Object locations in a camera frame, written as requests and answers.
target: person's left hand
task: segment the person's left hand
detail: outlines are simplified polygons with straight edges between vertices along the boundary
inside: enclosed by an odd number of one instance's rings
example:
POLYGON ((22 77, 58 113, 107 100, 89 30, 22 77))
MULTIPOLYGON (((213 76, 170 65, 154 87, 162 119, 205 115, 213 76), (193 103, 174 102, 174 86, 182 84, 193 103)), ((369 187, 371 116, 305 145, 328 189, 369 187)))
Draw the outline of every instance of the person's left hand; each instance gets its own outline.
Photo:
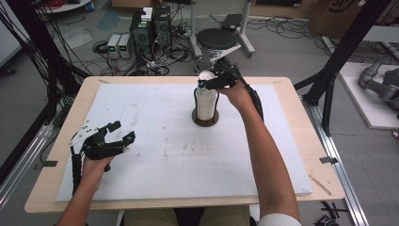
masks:
POLYGON ((95 192, 100 186, 100 182, 104 175, 104 168, 111 163, 115 156, 107 157, 100 160, 91 160, 85 157, 82 169, 82 179, 79 187, 95 192))

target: metal frame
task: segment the metal frame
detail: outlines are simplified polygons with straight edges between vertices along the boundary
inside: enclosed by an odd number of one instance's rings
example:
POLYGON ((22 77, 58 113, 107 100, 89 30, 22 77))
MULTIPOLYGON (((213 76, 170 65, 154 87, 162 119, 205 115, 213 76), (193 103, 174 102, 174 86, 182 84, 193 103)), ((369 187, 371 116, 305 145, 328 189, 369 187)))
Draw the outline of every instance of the metal frame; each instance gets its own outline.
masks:
POLYGON ((9 198, 17 188, 18 184, 23 180, 26 173, 31 170, 33 162, 37 159, 42 151, 44 144, 53 132, 52 120, 48 125, 43 125, 37 134, 33 137, 29 146, 24 150, 24 155, 19 158, 16 166, 8 173, 7 180, 0 186, 0 211, 5 207, 9 198))
POLYGON ((17 32, 18 27, 15 27, 14 23, 3 12, 0 12, 0 21, 21 44, 32 63, 38 69, 44 82, 48 83, 48 104, 43 108, 5 163, 0 167, 0 185, 4 183, 8 174, 19 161, 29 142, 39 131, 43 123, 48 124, 56 116, 57 103, 61 98, 58 86, 62 86, 64 95, 74 96, 80 88, 80 84, 77 83, 75 76, 77 75, 80 78, 89 77, 89 74, 73 66, 60 54, 44 22, 40 19, 34 6, 29 1, 6 0, 6 2, 29 35, 37 52, 32 52, 30 45, 25 43, 24 39, 17 32))
POLYGON ((343 185, 343 190, 345 192, 344 199, 355 225, 369 225, 363 209, 361 208, 358 197, 355 193, 355 189, 350 183, 349 177, 343 166, 343 161, 341 160, 338 150, 335 147, 334 141, 332 140, 332 137, 326 133, 321 125, 322 113, 320 112, 320 109, 318 108, 318 106, 309 105, 308 103, 304 103, 304 107, 309 111, 309 118, 311 119, 311 122, 313 123, 313 126, 317 134, 319 135, 320 141, 322 142, 327 155, 331 158, 336 158, 338 160, 337 163, 332 165, 332 168, 334 168, 338 178, 341 181, 341 184, 343 185))
POLYGON ((252 44, 250 43, 250 41, 246 35, 247 21, 248 21, 248 15, 249 15, 249 11, 250 11, 251 2, 252 2, 252 0, 246 0, 246 3, 244 5, 243 22, 241 23, 241 27, 236 28, 236 30, 238 32, 238 39, 243 44, 243 46, 246 48, 246 50, 248 52, 248 57, 252 57, 252 55, 255 54, 255 49, 253 48, 252 44))
POLYGON ((188 32, 188 37, 190 38, 191 47, 193 48, 194 55, 199 58, 202 57, 202 52, 200 48, 197 46, 197 37, 196 37, 196 0, 190 1, 191 7, 191 30, 188 32))
POLYGON ((303 101, 310 103, 310 105, 318 105, 322 95, 326 94, 322 127, 328 136, 330 136, 329 119, 335 79, 347 59, 350 58, 389 3, 390 0, 368 0, 344 34, 326 66, 319 73, 294 85, 295 89, 298 90, 313 84, 309 92, 303 96, 303 101))

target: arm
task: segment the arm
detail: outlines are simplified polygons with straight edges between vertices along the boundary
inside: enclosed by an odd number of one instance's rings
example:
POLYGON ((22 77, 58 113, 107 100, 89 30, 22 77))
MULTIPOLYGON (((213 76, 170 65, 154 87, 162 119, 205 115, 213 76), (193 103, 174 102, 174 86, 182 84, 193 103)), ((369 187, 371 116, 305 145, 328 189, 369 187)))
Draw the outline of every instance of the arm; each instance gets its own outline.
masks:
POLYGON ((113 158, 108 157, 102 160, 85 158, 82 180, 56 226, 86 225, 91 201, 103 178, 104 168, 113 158))
POLYGON ((229 97, 243 118, 261 217, 280 213, 300 221, 294 189, 284 161, 246 88, 237 82, 233 88, 219 89, 218 92, 229 97))

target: white paper sheet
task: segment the white paper sheet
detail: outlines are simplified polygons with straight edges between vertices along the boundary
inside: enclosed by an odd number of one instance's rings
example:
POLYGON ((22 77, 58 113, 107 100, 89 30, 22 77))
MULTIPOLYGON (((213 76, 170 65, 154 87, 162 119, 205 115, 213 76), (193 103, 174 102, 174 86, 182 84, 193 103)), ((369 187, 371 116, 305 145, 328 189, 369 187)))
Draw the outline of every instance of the white paper sheet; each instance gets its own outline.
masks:
MULTIPOLYGON (((106 142, 132 130, 136 141, 118 155, 104 174, 94 200, 174 199, 256 196, 247 137, 241 117, 220 95, 219 121, 193 123, 196 85, 103 84, 87 120, 98 127, 120 121, 106 142)), ((254 87, 263 102, 265 123, 279 146, 295 193, 312 193, 287 121, 272 86, 254 87)), ((72 194, 72 163, 65 169, 57 201, 72 194)))

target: white sleeve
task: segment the white sleeve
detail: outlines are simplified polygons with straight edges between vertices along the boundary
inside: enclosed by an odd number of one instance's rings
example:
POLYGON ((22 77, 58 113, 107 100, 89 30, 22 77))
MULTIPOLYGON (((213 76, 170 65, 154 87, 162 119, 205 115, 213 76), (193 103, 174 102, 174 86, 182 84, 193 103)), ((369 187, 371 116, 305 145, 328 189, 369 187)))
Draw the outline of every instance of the white sleeve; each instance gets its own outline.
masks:
POLYGON ((301 226, 293 217, 284 214, 269 214, 263 216, 258 226, 301 226))

